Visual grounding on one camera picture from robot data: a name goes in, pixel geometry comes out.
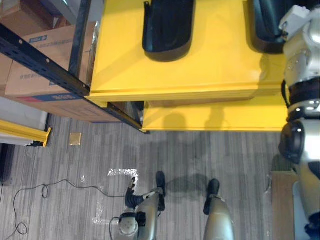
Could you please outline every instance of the yellow table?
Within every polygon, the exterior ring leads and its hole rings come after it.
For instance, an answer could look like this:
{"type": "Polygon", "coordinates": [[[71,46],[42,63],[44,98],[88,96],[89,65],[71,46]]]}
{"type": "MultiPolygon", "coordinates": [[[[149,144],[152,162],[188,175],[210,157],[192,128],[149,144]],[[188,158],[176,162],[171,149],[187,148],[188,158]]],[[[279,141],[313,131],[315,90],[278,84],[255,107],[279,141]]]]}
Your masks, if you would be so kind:
{"type": "Polygon", "coordinates": [[[189,53],[156,62],[142,48],[142,0],[107,0],[88,99],[107,102],[230,99],[274,95],[283,79],[282,54],[250,47],[243,0],[196,0],[189,53]]]}
{"type": "Polygon", "coordinates": [[[281,97],[179,107],[144,108],[144,131],[277,131],[286,124],[281,97]]]}

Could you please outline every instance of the yellow metal bar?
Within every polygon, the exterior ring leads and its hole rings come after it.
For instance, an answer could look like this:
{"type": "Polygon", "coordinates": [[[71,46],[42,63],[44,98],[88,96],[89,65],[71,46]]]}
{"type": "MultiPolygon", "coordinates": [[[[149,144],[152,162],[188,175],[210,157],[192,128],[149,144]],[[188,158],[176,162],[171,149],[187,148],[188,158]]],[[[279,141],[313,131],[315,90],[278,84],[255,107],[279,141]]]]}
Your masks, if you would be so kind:
{"type": "Polygon", "coordinates": [[[27,126],[22,126],[9,121],[0,120],[0,132],[8,135],[13,135],[33,141],[43,142],[43,147],[48,144],[51,127],[48,131],[41,131],[27,126]]]}
{"type": "Polygon", "coordinates": [[[281,97],[264,96],[176,107],[145,104],[145,131],[275,131],[286,124],[287,107],[281,97]]]}

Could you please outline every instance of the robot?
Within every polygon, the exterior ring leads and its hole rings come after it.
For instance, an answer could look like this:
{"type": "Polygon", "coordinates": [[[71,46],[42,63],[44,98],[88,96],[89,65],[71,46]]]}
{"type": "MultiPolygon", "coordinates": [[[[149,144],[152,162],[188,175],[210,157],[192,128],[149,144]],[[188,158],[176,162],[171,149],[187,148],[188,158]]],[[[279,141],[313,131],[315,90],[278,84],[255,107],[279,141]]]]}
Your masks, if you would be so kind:
{"type": "Polygon", "coordinates": [[[162,171],[156,173],[157,188],[144,195],[134,195],[135,178],[125,194],[126,209],[119,217],[119,231],[115,240],[155,240],[158,212],[165,210],[166,179],[162,171]]]}
{"type": "Polygon", "coordinates": [[[288,108],[279,151],[295,164],[311,239],[320,239],[320,5],[294,5],[280,21],[286,41],[282,96],[288,108]]]}
{"type": "MultiPolygon", "coordinates": [[[[279,25],[286,41],[282,96],[288,108],[287,124],[279,144],[281,155],[295,165],[302,205],[309,224],[306,233],[320,239],[320,5],[308,10],[294,5],[279,25]],[[289,90],[287,99],[286,86],[289,90]]],[[[120,216],[117,240],[154,240],[157,213],[165,209],[165,176],[158,172],[157,188],[134,196],[128,188],[120,216]]],[[[212,179],[203,212],[208,215],[204,240],[234,240],[233,222],[227,204],[218,196],[220,183],[212,179]]]]}

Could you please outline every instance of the floor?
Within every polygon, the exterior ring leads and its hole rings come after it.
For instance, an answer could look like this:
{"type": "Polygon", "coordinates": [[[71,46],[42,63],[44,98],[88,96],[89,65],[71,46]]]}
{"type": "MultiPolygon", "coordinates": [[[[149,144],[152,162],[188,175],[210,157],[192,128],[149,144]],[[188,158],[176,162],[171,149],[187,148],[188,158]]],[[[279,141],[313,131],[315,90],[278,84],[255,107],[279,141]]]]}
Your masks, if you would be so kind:
{"type": "MultiPolygon", "coordinates": [[[[157,171],[167,181],[166,210],[159,217],[157,239],[201,240],[206,185],[220,180],[237,240],[272,239],[269,174],[281,165],[280,134],[246,132],[142,133],[121,123],[90,124],[51,116],[49,146],[16,147],[6,166],[0,205],[0,239],[14,230],[13,198],[21,188],[69,179],[78,186],[97,186],[109,195],[126,192],[138,176],[137,194],[155,186],[157,171]],[[82,133],[80,146],[68,145],[69,133],[82,133]]],[[[13,240],[108,240],[109,221],[124,209],[123,198],[108,198],[96,189],[74,189],[66,183],[22,191],[16,198],[17,223],[28,234],[13,240]]],[[[117,222],[112,223],[112,233],[117,222]]]]}

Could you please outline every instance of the black foot pad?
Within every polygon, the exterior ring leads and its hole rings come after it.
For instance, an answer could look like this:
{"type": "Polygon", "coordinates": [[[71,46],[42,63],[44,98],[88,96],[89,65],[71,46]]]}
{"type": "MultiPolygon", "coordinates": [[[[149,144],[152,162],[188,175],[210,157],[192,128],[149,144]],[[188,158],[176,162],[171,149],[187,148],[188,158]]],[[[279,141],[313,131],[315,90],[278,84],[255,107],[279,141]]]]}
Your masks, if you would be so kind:
{"type": "Polygon", "coordinates": [[[165,196],[166,196],[166,178],[163,171],[158,171],[155,176],[156,179],[156,187],[162,188],[163,194],[159,196],[159,206],[158,211],[163,212],[166,209],[165,205],[165,196]]]}
{"type": "Polygon", "coordinates": [[[215,178],[212,179],[208,184],[208,188],[206,190],[206,201],[203,208],[203,213],[207,216],[210,214],[210,205],[212,200],[210,195],[218,195],[219,188],[220,188],[220,182],[215,178]]]}
{"type": "Polygon", "coordinates": [[[166,177],[163,171],[158,171],[155,176],[156,179],[156,187],[162,188],[163,197],[166,196],[166,177]]]}

